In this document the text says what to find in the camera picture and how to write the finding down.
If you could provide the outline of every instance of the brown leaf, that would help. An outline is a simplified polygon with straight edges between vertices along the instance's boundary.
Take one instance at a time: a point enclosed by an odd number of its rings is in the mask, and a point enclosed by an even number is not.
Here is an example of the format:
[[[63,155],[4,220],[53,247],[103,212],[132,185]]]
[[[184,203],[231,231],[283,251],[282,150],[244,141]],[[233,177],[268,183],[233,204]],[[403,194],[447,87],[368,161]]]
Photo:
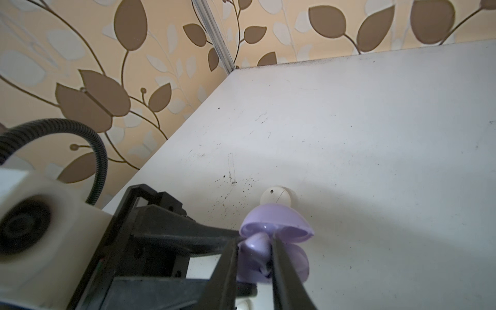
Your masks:
[[[484,10],[496,10],[496,0],[481,0],[481,8]]]
[[[330,5],[309,7],[312,28],[321,36],[336,39],[346,32],[346,18],[340,9]]]
[[[8,130],[7,127],[5,127],[2,123],[0,123],[0,134],[6,132]]]
[[[96,132],[105,132],[112,126],[112,117],[77,89],[57,83],[55,98],[62,114],[70,120],[81,122]]]
[[[184,25],[183,29],[187,35],[187,37],[195,44],[196,46],[205,46],[207,44],[207,36],[205,35],[205,31],[198,24],[188,24]]]
[[[415,0],[410,25],[417,40],[434,44],[446,37],[455,22],[455,8],[449,0]]]
[[[256,64],[258,67],[262,65],[277,64],[276,52],[266,53],[260,58]]]
[[[128,51],[136,51],[148,32],[146,12],[141,0],[122,0],[114,16],[117,40]]]
[[[63,183],[75,183],[89,178],[95,174],[95,153],[87,153],[74,159],[62,170],[57,180]]]
[[[208,51],[208,66],[210,67],[210,71],[213,71],[219,65],[219,56],[215,51],[215,48],[211,48]]]
[[[250,4],[251,4],[251,0],[240,0],[239,1],[240,10],[247,9]]]
[[[79,70],[84,87],[112,116],[125,116],[131,101],[124,88],[114,79],[91,70]]]
[[[262,26],[250,26],[245,29],[245,41],[249,44],[255,44],[262,40],[263,36],[267,32],[267,27]]]
[[[153,112],[162,111],[171,101],[172,88],[171,84],[167,83],[160,86],[150,97],[148,101],[148,106]]]
[[[394,5],[367,17],[357,35],[357,46],[362,52],[375,49],[386,37],[394,17]]]

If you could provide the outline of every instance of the beige wallpaper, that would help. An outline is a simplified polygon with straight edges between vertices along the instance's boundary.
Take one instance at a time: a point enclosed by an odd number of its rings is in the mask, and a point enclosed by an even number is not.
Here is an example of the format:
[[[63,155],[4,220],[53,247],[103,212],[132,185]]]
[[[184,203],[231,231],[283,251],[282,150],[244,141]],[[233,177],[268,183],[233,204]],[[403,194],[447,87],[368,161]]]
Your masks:
[[[99,132],[103,207],[226,77],[191,24],[184,0],[3,0],[0,131],[63,117]],[[81,200],[95,171],[87,143],[70,134],[38,139],[5,166],[71,184]]]
[[[239,67],[496,38],[496,0],[207,1]]]

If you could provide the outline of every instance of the purple object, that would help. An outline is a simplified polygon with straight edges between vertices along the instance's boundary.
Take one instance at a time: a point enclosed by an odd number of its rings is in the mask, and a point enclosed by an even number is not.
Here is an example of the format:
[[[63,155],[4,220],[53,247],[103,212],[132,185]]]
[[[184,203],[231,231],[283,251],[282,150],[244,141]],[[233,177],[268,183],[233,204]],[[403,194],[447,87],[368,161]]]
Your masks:
[[[248,238],[264,232],[284,243],[299,243],[313,237],[310,224],[294,209],[279,203],[262,204],[248,213],[241,224],[240,235]]]
[[[300,280],[305,282],[310,265],[305,251],[292,243],[303,242],[313,237],[308,222],[298,212],[278,203],[268,203],[253,209],[243,221],[240,235],[247,239],[238,244],[238,281],[249,283],[271,283],[270,237],[277,234],[284,242],[289,259]]]

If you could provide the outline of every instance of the leaf-patterned wall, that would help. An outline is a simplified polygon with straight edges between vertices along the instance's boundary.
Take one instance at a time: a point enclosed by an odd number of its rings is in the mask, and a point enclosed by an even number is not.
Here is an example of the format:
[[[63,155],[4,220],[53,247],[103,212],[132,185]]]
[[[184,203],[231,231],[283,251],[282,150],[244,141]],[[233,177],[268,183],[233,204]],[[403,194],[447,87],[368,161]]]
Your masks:
[[[0,132],[54,117],[96,130],[109,155],[100,208],[227,76],[189,1],[5,0],[0,24]],[[83,139],[59,134],[5,166],[36,169],[84,201],[94,161]]]
[[[207,2],[237,67],[496,38],[496,0]]]

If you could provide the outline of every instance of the wall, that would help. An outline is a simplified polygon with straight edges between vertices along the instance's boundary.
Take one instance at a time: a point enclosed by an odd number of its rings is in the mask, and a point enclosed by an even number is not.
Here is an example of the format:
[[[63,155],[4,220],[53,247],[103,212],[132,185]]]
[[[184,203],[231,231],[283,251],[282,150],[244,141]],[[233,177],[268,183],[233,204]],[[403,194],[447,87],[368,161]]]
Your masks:
[[[239,67],[496,38],[495,0],[208,3]]]
[[[9,0],[0,4],[0,131],[30,120],[83,122],[102,137],[109,173],[103,207],[224,80],[182,0]],[[7,167],[36,169],[85,200],[94,156],[58,134],[19,150]]]

